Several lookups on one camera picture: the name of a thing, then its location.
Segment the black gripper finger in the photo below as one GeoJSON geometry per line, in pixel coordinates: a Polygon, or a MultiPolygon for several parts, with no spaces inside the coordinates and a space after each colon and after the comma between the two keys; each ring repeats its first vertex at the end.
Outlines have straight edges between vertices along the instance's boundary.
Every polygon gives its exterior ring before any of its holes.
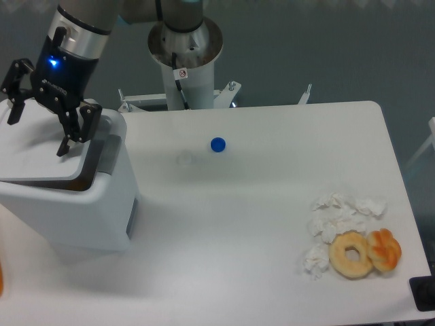
{"type": "Polygon", "coordinates": [[[7,119],[9,125],[17,124],[20,121],[25,106],[25,100],[33,96],[32,89],[22,89],[20,87],[23,77],[30,75],[34,67],[28,58],[14,60],[6,73],[1,84],[2,93],[7,95],[12,104],[10,115],[7,119]]]}
{"type": "Polygon", "coordinates": [[[77,111],[75,107],[68,109],[61,101],[56,103],[56,114],[65,134],[56,153],[58,157],[69,152],[71,143],[85,143],[93,138],[101,112],[99,104],[81,102],[77,111]]]}

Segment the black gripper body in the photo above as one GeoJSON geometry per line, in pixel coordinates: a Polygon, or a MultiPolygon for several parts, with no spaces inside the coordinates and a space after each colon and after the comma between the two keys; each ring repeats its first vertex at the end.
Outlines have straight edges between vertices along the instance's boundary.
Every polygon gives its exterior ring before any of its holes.
{"type": "Polygon", "coordinates": [[[99,34],[80,26],[51,26],[30,81],[32,97],[63,117],[77,117],[99,61],[99,34]]]}

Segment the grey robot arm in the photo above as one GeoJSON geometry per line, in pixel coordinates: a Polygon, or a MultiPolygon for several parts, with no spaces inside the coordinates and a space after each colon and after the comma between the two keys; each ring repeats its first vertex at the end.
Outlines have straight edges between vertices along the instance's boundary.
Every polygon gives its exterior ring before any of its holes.
{"type": "Polygon", "coordinates": [[[203,64],[210,40],[202,1],[60,1],[37,64],[14,60],[1,84],[11,109],[8,124],[20,121],[25,101],[33,98],[63,127],[59,157],[72,144],[90,140],[102,108],[87,103],[84,91],[119,18],[158,22],[172,68],[203,64]]]}

